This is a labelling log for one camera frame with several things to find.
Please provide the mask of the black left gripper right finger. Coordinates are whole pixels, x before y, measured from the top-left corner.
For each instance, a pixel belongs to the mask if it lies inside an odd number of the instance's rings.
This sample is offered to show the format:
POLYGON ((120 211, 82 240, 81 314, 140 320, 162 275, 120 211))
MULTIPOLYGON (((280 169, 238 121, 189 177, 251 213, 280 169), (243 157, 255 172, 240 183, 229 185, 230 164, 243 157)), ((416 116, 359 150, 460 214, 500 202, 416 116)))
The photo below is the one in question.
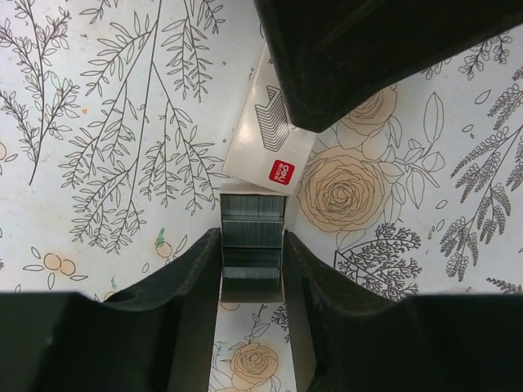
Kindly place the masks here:
POLYGON ((519 391, 522 299, 390 301, 284 235, 284 297, 300 391, 519 391))

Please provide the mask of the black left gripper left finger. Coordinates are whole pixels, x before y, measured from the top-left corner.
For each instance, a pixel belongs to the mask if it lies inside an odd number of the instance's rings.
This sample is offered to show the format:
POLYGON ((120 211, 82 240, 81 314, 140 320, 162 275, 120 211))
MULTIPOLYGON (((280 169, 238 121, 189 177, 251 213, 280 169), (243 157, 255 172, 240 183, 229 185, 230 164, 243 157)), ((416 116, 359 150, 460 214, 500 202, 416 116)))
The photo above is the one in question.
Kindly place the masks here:
POLYGON ((205 391, 221 234, 97 302, 77 292, 1 296, 4 391, 205 391))

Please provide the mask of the small staple box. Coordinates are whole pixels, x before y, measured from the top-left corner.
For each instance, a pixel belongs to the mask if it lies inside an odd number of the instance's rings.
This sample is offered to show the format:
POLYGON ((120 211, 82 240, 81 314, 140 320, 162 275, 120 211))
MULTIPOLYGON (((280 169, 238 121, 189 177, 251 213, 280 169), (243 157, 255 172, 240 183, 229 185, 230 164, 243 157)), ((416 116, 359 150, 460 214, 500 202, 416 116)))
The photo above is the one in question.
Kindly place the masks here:
POLYGON ((228 176, 291 195, 316 134, 291 123, 267 45, 262 48, 223 171, 228 176))

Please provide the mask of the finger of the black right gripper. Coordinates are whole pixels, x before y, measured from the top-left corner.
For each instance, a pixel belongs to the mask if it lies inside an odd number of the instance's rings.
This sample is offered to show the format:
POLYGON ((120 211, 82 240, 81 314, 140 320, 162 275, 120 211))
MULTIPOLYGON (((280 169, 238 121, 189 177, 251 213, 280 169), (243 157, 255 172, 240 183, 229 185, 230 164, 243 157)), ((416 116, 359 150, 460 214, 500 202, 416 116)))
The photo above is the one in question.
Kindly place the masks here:
POLYGON ((258 1, 291 122, 320 133, 384 87, 517 27, 504 1, 258 1))

